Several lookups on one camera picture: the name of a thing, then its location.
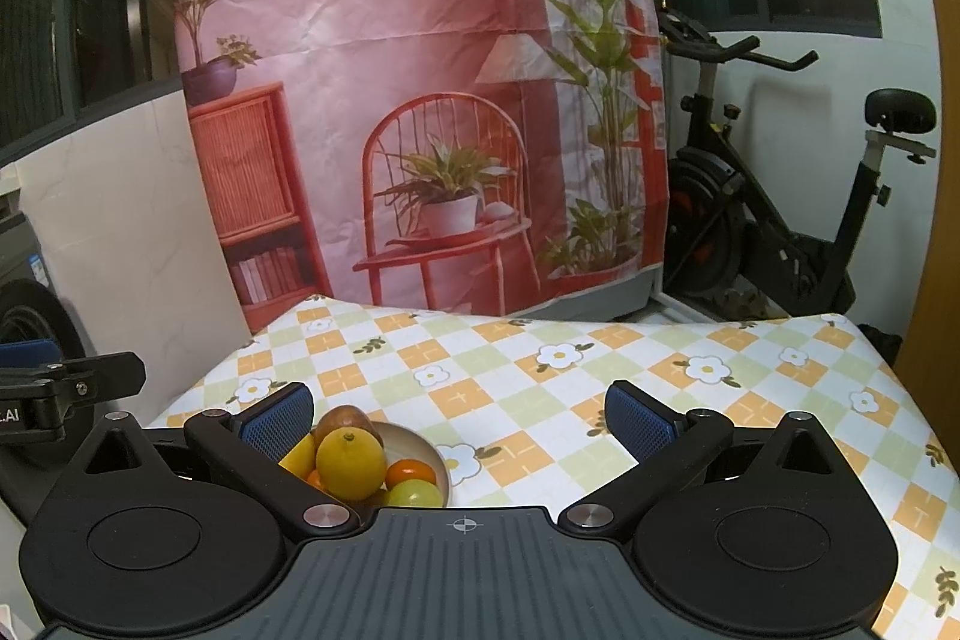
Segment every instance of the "white wall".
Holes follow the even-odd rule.
[[[200,180],[182,92],[57,140],[14,165],[54,288],[97,353],[131,350],[159,415],[250,339]]]
[[[718,106],[743,109],[733,143],[795,231],[832,238],[863,155],[863,102],[877,88],[929,95],[940,108],[940,57],[932,0],[880,0],[883,39],[757,31],[761,52],[792,60],[816,49],[801,73],[742,61],[720,68]],[[750,32],[718,34],[729,44]],[[696,87],[696,68],[670,59],[671,149],[682,143],[680,97]],[[923,141],[939,148],[939,128]],[[905,333],[923,272],[937,185],[937,162],[919,167],[888,150],[882,182],[889,205],[873,205],[850,271],[857,300],[850,317]]]

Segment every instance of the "bookshelf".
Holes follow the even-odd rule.
[[[251,331],[307,296],[329,295],[283,84],[202,104],[189,118],[210,215]]]

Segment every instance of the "chair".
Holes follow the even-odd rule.
[[[509,204],[515,211],[513,220],[502,220],[491,225],[482,236],[466,244],[446,241],[422,244],[406,242],[416,237],[419,230],[419,209],[402,210],[403,202],[391,204],[386,196],[376,196],[391,186],[410,179],[402,169],[400,156],[411,153],[429,153],[431,143],[438,140],[448,146],[475,146],[481,152],[509,167],[513,175],[498,177],[496,183],[483,192],[484,203],[494,201]],[[501,247],[507,239],[523,242],[524,255],[530,273],[539,291],[539,276],[530,244],[531,221],[527,218],[523,192],[526,151],[520,140],[520,129],[507,113],[496,104],[476,95],[461,92],[435,92],[421,95],[390,112],[373,129],[363,152],[363,212],[367,256],[354,265],[354,271],[370,274],[373,304],[383,304],[381,272],[386,268],[419,266],[424,280],[426,304],[437,309],[430,262],[466,256],[482,250],[490,253],[496,278],[499,314],[506,314],[503,257]]]

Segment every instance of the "beige plate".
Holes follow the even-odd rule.
[[[443,497],[443,506],[450,501],[450,472],[443,463],[440,452],[416,432],[395,423],[371,421],[376,432],[383,437],[383,450],[387,453],[387,463],[392,464],[402,458],[416,458],[433,467],[437,474],[437,488]]]

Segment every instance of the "blue gripper pad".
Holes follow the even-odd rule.
[[[678,437],[673,421],[654,413],[618,384],[607,389],[604,415],[610,433],[639,463]]]
[[[4,368],[33,369],[45,363],[59,362],[63,357],[52,339],[0,344],[0,366]]]
[[[277,394],[272,404],[264,405],[263,410],[243,422],[237,432],[243,442],[256,448],[272,461],[280,461],[304,439],[313,425],[313,395],[302,384],[291,393]],[[270,397],[263,400],[270,402]]]

